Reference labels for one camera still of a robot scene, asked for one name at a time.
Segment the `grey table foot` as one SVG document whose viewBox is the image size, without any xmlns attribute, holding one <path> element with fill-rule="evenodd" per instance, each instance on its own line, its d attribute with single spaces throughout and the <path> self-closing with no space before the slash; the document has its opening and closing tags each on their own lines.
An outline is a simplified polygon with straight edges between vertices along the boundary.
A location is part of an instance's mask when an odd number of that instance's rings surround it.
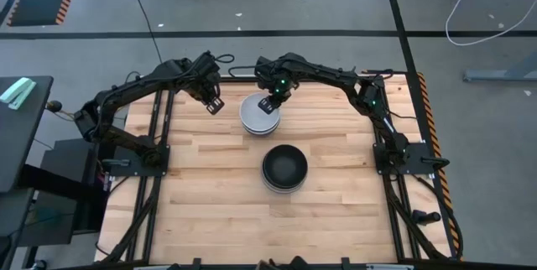
<svg viewBox="0 0 537 270">
<path fill-rule="evenodd" d="M 505 70 L 466 70 L 462 79 L 471 81 L 537 81 L 537 50 Z"/>
</svg>

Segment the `black equipment box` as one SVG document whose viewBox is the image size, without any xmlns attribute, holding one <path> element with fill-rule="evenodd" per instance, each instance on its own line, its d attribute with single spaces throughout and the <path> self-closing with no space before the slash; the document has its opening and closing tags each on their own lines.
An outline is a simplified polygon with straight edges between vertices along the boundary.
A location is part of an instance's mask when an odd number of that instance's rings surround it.
<svg viewBox="0 0 537 270">
<path fill-rule="evenodd" d="M 44 154 L 41 167 L 53 174 L 62 175 L 103 189 L 98 178 L 94 146 L 83 139 L 60 140 Z M 106 198 L 92 196 L 77 201 L 41 192 L 37 199 L 36 215 L 46 221 L 37 225 L 44 232 L 44 244 L 58 245 L 70 242 L 76 231 L 98 231 L 102 226 Z"/>
</svg>

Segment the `mint green stapler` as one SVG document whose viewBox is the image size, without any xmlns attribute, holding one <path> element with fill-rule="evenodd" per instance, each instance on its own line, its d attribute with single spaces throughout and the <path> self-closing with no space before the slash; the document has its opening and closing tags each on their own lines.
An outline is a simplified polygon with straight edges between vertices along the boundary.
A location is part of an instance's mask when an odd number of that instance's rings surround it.
<svg viewBox="0 0 537 270">
<path fill-rule="evenodd" d="M 35 81 L 21 77 L 0 95 L 0 102 L 7 104 L 9 109 L 18 110 L 36 85 Z"/>
</svg>

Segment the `black side desk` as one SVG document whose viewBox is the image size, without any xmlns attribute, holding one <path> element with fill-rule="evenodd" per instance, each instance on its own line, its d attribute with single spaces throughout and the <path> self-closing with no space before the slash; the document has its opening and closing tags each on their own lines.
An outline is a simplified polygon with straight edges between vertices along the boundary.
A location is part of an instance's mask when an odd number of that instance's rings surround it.
<svg viewBox="0 0 537 270">
<path fill-rule="evenodd" d="M 17 185 L 54 82 L 49 75 L 28 79 L 35 86 L 17 110 L 0 100 L 0 193 Z"/>
</svg>

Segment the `black table frame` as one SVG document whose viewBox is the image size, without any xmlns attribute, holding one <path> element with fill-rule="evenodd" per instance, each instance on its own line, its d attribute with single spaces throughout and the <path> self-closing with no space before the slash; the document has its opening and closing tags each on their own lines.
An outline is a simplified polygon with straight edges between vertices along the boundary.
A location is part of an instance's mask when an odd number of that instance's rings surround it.
<svg viewBox="0 0 537 270">
<path fill-rule="evenodd" d="M 283 104 L 277 129 L 264 137 L 248 133 L 239 117 L 242 101 L 257 91 L 252 81 L 223 83 L 225 106 L 214 116 L 185 93 L 175 97 L 151 263 L 425 256 L 388 206 L 372 123 L 341 90 L 302 83 Z M 304 184 L 291 194 L 275 193 L 261 179 L 264 155 L 280 144 L 297 147 L 309 165 Z"/>
</svg>

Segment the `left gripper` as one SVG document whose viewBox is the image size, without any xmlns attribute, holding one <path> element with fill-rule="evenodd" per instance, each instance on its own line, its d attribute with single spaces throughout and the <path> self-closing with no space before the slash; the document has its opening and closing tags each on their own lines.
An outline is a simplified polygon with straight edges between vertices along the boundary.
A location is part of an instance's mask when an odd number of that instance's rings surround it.
<svg viewBox="0 0 537 270">
<path fill-rule="evenodd" d="M 190 96 L 194 99 L 213 99 L 206 109 L 210 114 L 217 114 L 224 102 L 220 96 L 220 67 L 210 51 L 202 53 L 191 66 L 194 80 L 190 83 Z"/>
</svg>

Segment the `orange black hazard strip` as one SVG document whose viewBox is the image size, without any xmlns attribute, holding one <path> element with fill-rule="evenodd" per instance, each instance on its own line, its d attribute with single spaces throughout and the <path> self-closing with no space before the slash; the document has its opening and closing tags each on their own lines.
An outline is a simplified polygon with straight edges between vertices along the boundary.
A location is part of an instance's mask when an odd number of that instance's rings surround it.
<svg viewBox="0 0 537 270">
<path fill-rule="evenodd" d="M 428 97 L 425 77 L 421 72 L 418 72 L 417 76 L 418 76 L 418 80 L 420 83 L 421 95 L 422 95 L 423 102 L 425 105 L 425 115 L 427 117 L 427 124 L 428 124 L 429 132 L 430 132 L 430 139 L 431 139 L 433 153 L 437 158 L 439 158 L 441 156 L 441 148 L 438 142 L 438 137 L 436 135 L 435 122 L 434 122 L 433 113 L 432 113 L 432 109 L 430 105 L 430 100 Z M 452 212 L 453 211 L 452 202 L 451 202 L 451 196 L 450 196 L 450 191 L 449 191 L 449 186 L 448 186 L 448 181 L 447 181 L 445 170 L 439 169 L 438 176 L 439 176 L 439 181 L 441 184 L 441 193 L 443 195 L 442 202 L 446 204 L 446 207 L 447 207 L 446 210 Z M 457 254 L 459 250 L 461 249 L 461 233 L 456 230 L 455 222 L 453 220 L 448 220 L 448 226 L 449 226 L 449 232 L 451 236 L 451 244 L 455 250 L 455 254 Z"/>
</svg>

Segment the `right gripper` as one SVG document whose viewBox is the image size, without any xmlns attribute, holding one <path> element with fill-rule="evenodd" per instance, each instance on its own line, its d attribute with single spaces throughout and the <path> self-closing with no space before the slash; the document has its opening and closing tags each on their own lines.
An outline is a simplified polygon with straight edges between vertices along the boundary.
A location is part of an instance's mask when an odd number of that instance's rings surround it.
<svg viewBox="0 0 537 270">
<path fill-rule="evenodd" d="M 297 85 L 293 81 L 292 73 L 289 67 L 294 60 L 300 60 L 297 54 L 286 54 L 276 60 L 269 60 L 263 56 L 259 56 L 255 67 L 255 76 L 257 85 L 262 90 L 267 90 L 271 96 L 278 98 L 289 98 L 291 90 Z M 263 98 L 258 106 L 267 114 L 274 111 L 272 104 Z"/>
</svg>

